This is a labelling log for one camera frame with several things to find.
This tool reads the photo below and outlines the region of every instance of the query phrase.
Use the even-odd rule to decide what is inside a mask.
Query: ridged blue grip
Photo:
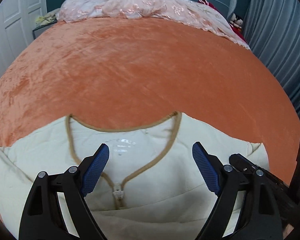
[[[85,197],[96,186],[109,159],[109,147],[104,145],[82,178],[81,193]]]
[[[192,146],[192,156],[208,189],[218,195],[220,192],[219,176],[207,156],[196,143]]]

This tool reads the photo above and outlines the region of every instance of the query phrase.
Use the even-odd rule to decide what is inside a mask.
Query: curtain fold
[[[300,3],[251,0],[243,36],[276,77],[300,118]]]

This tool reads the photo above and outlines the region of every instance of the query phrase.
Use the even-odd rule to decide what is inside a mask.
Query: blue-gray curtain
[[[299,1],[251,0],[244,22],[252,52],[282,85],[300,118]]]

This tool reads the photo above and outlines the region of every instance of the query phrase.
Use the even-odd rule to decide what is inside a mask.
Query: brown neckline trim
[[[150,161],[148,164],[146,164],[145,166],[141,167],[140,169],[136,170],[135,172],[133,172],[132,174],[130,174],[129,176],[125,177],[121,183],[121,188],[123,190],[125,184],[135,178],[136,176],[140,175],[141,173],[143,173],[144,171],[148,170],[149,168],[153,167],[154,165],[156,165],[171,149],[178,131],[179,131],[179,127],[180,127],[180,123],[181,123],[181,117],[182,117],[182,113],[175,111],[171,114],[169,114],[168,116],[162,118],[161,120],[154,122],[150,125],[142,125],[142,126],[138,126],[138,127],[134,127],[134,128],[127,128],[127,129],[102,129],[102,128],[97,128],[94,127],[92,125],[88,125],[82,121],[80,121],[77,117],[75,117],[74,115],[68,115],[66,117],[66,131],[67,131],[67,135],[68,135],[68,140],[69,140],[69,148],[70,148],[70,154],[72,156],[72,158],[74,159],[74,161],[77,163],[77,165],[79,165],[81,163],[81,160],[78,158],[78,156],[75,154],[74,151],[74,143],[73,143],[73,136],[71,133],[71,128],[70,128],[70,118],[76,120],[78,123],[80,123],[81,125],[92,129],[92,130],[96,130],[99,132],[128,132],[128,131],[135,131],[135,130],[140,130],[140,129],[146,129],[146,128],[151,128],[154,127],[156,125],[159,125],[163,122],[165,122],[166,120],[172,118],[172,117],[176,117],[172,132],[171,132],[171,136],[170,136],[170,140],[167,142],[167,145],[165,146],[165,148],[163,149],[163,151],[156,157],[154,158],[152,161]],[[101,174],[101,176],[108,182],[109,186],[111,188],[113,188],[114,183],[111,181],[111,179],[109,178],[109,176],[107,174],[105,174],[104,172]]]

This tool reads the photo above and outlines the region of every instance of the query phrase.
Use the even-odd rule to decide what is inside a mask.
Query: silver bolt
[[[262,171],[262,170],[257,170],[257,171],[256,171],[256,174],[257,174],[258,176],[263,176],[263,171]]]
[[[230,165],[225,165],[223,168],[225,169],[225,171],[228,171],[228,172],[233,170],[233,168]]]
[[[43,178],[46,175],[44,171],[39,172],[38,177]]]
[[[69,168],[69,172],[70,173],[75,173],[77,171],[77,167],[76,166],[72,166]]]

